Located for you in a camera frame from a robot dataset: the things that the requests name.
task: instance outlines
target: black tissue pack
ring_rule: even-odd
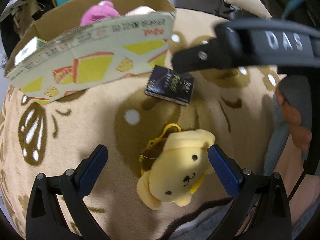
[[[177,74],[172,69],[156,65],[145,92],[149,96],[186,106],[192,96],[194,79],[188,73]]]

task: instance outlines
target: patterned blanket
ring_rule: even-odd
[[[225,21],[202,12],[178,9],[171,53],[214,37],[212,26]],[[88,209],[113,240],[167,239],[201,212],[227,204],[215,174],[205,177],[191,203],[145,206],[136,192],[139,154],[168,123],[183,130],[205,129],[238,164],[262,173],[273,132],[272,94],[279,81],[274,67],[194,72],[191,103],[180,106],[145,95],[148,75],[129,77],[62,98],[46,106],[9,87],[0,114],[0,186],[13,223],[25,237],[25,218],[36,175],[61,175],[87,158],[98,144],[109,159],[92,193]],[[61,196],[70,229],[79,234]]]

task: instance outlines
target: pink plush toy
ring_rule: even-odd
[[[114,9],[110,1],[102,1],[98,5],[90,7],[82,16],[80,26],[101,21],[105,18],[119,17],[120,14]]]

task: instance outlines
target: plush toy mouth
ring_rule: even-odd
[[[187,184],[186,184],[186,185],[183,185],[184,187],[185,187],[185,186],[187,186],[187,185],[189,184],[190,180],[191,180],[191,179],[193,179],[193,178],[195,177],[195,175],[196,175],[196,174],[195,174],[195,173],[193,173],[192,175],[193,175],[193,177],[192,177],[192,178],[190,178],[190,176],[189,176],[189,175],[187,175],[187,176],[183,179],[183,182],[187,182]]]

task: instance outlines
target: white lettering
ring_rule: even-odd
[[[297,43],[296,46],[297,46],[298,50],[302,51],[303,50],[303,46],[302,46],[302,43],[300,41],[300,36],[297,33],[294,33],[293,37],[294,37],[294,39],[295,39],[295,41]]]
[[[284,46],[285,50],[287,50],[288,47],[290,47],[293,50],[291,43],[290,43],[287,35],[284,32],[283,32],[283,46]]]
[[[267,36],[267,39],[268,39],[269,46],[272,49],[278,49],[279,48],[278,39],[274,35],[274,33],[271,32],[271,31],[266,31],[266,36]]]

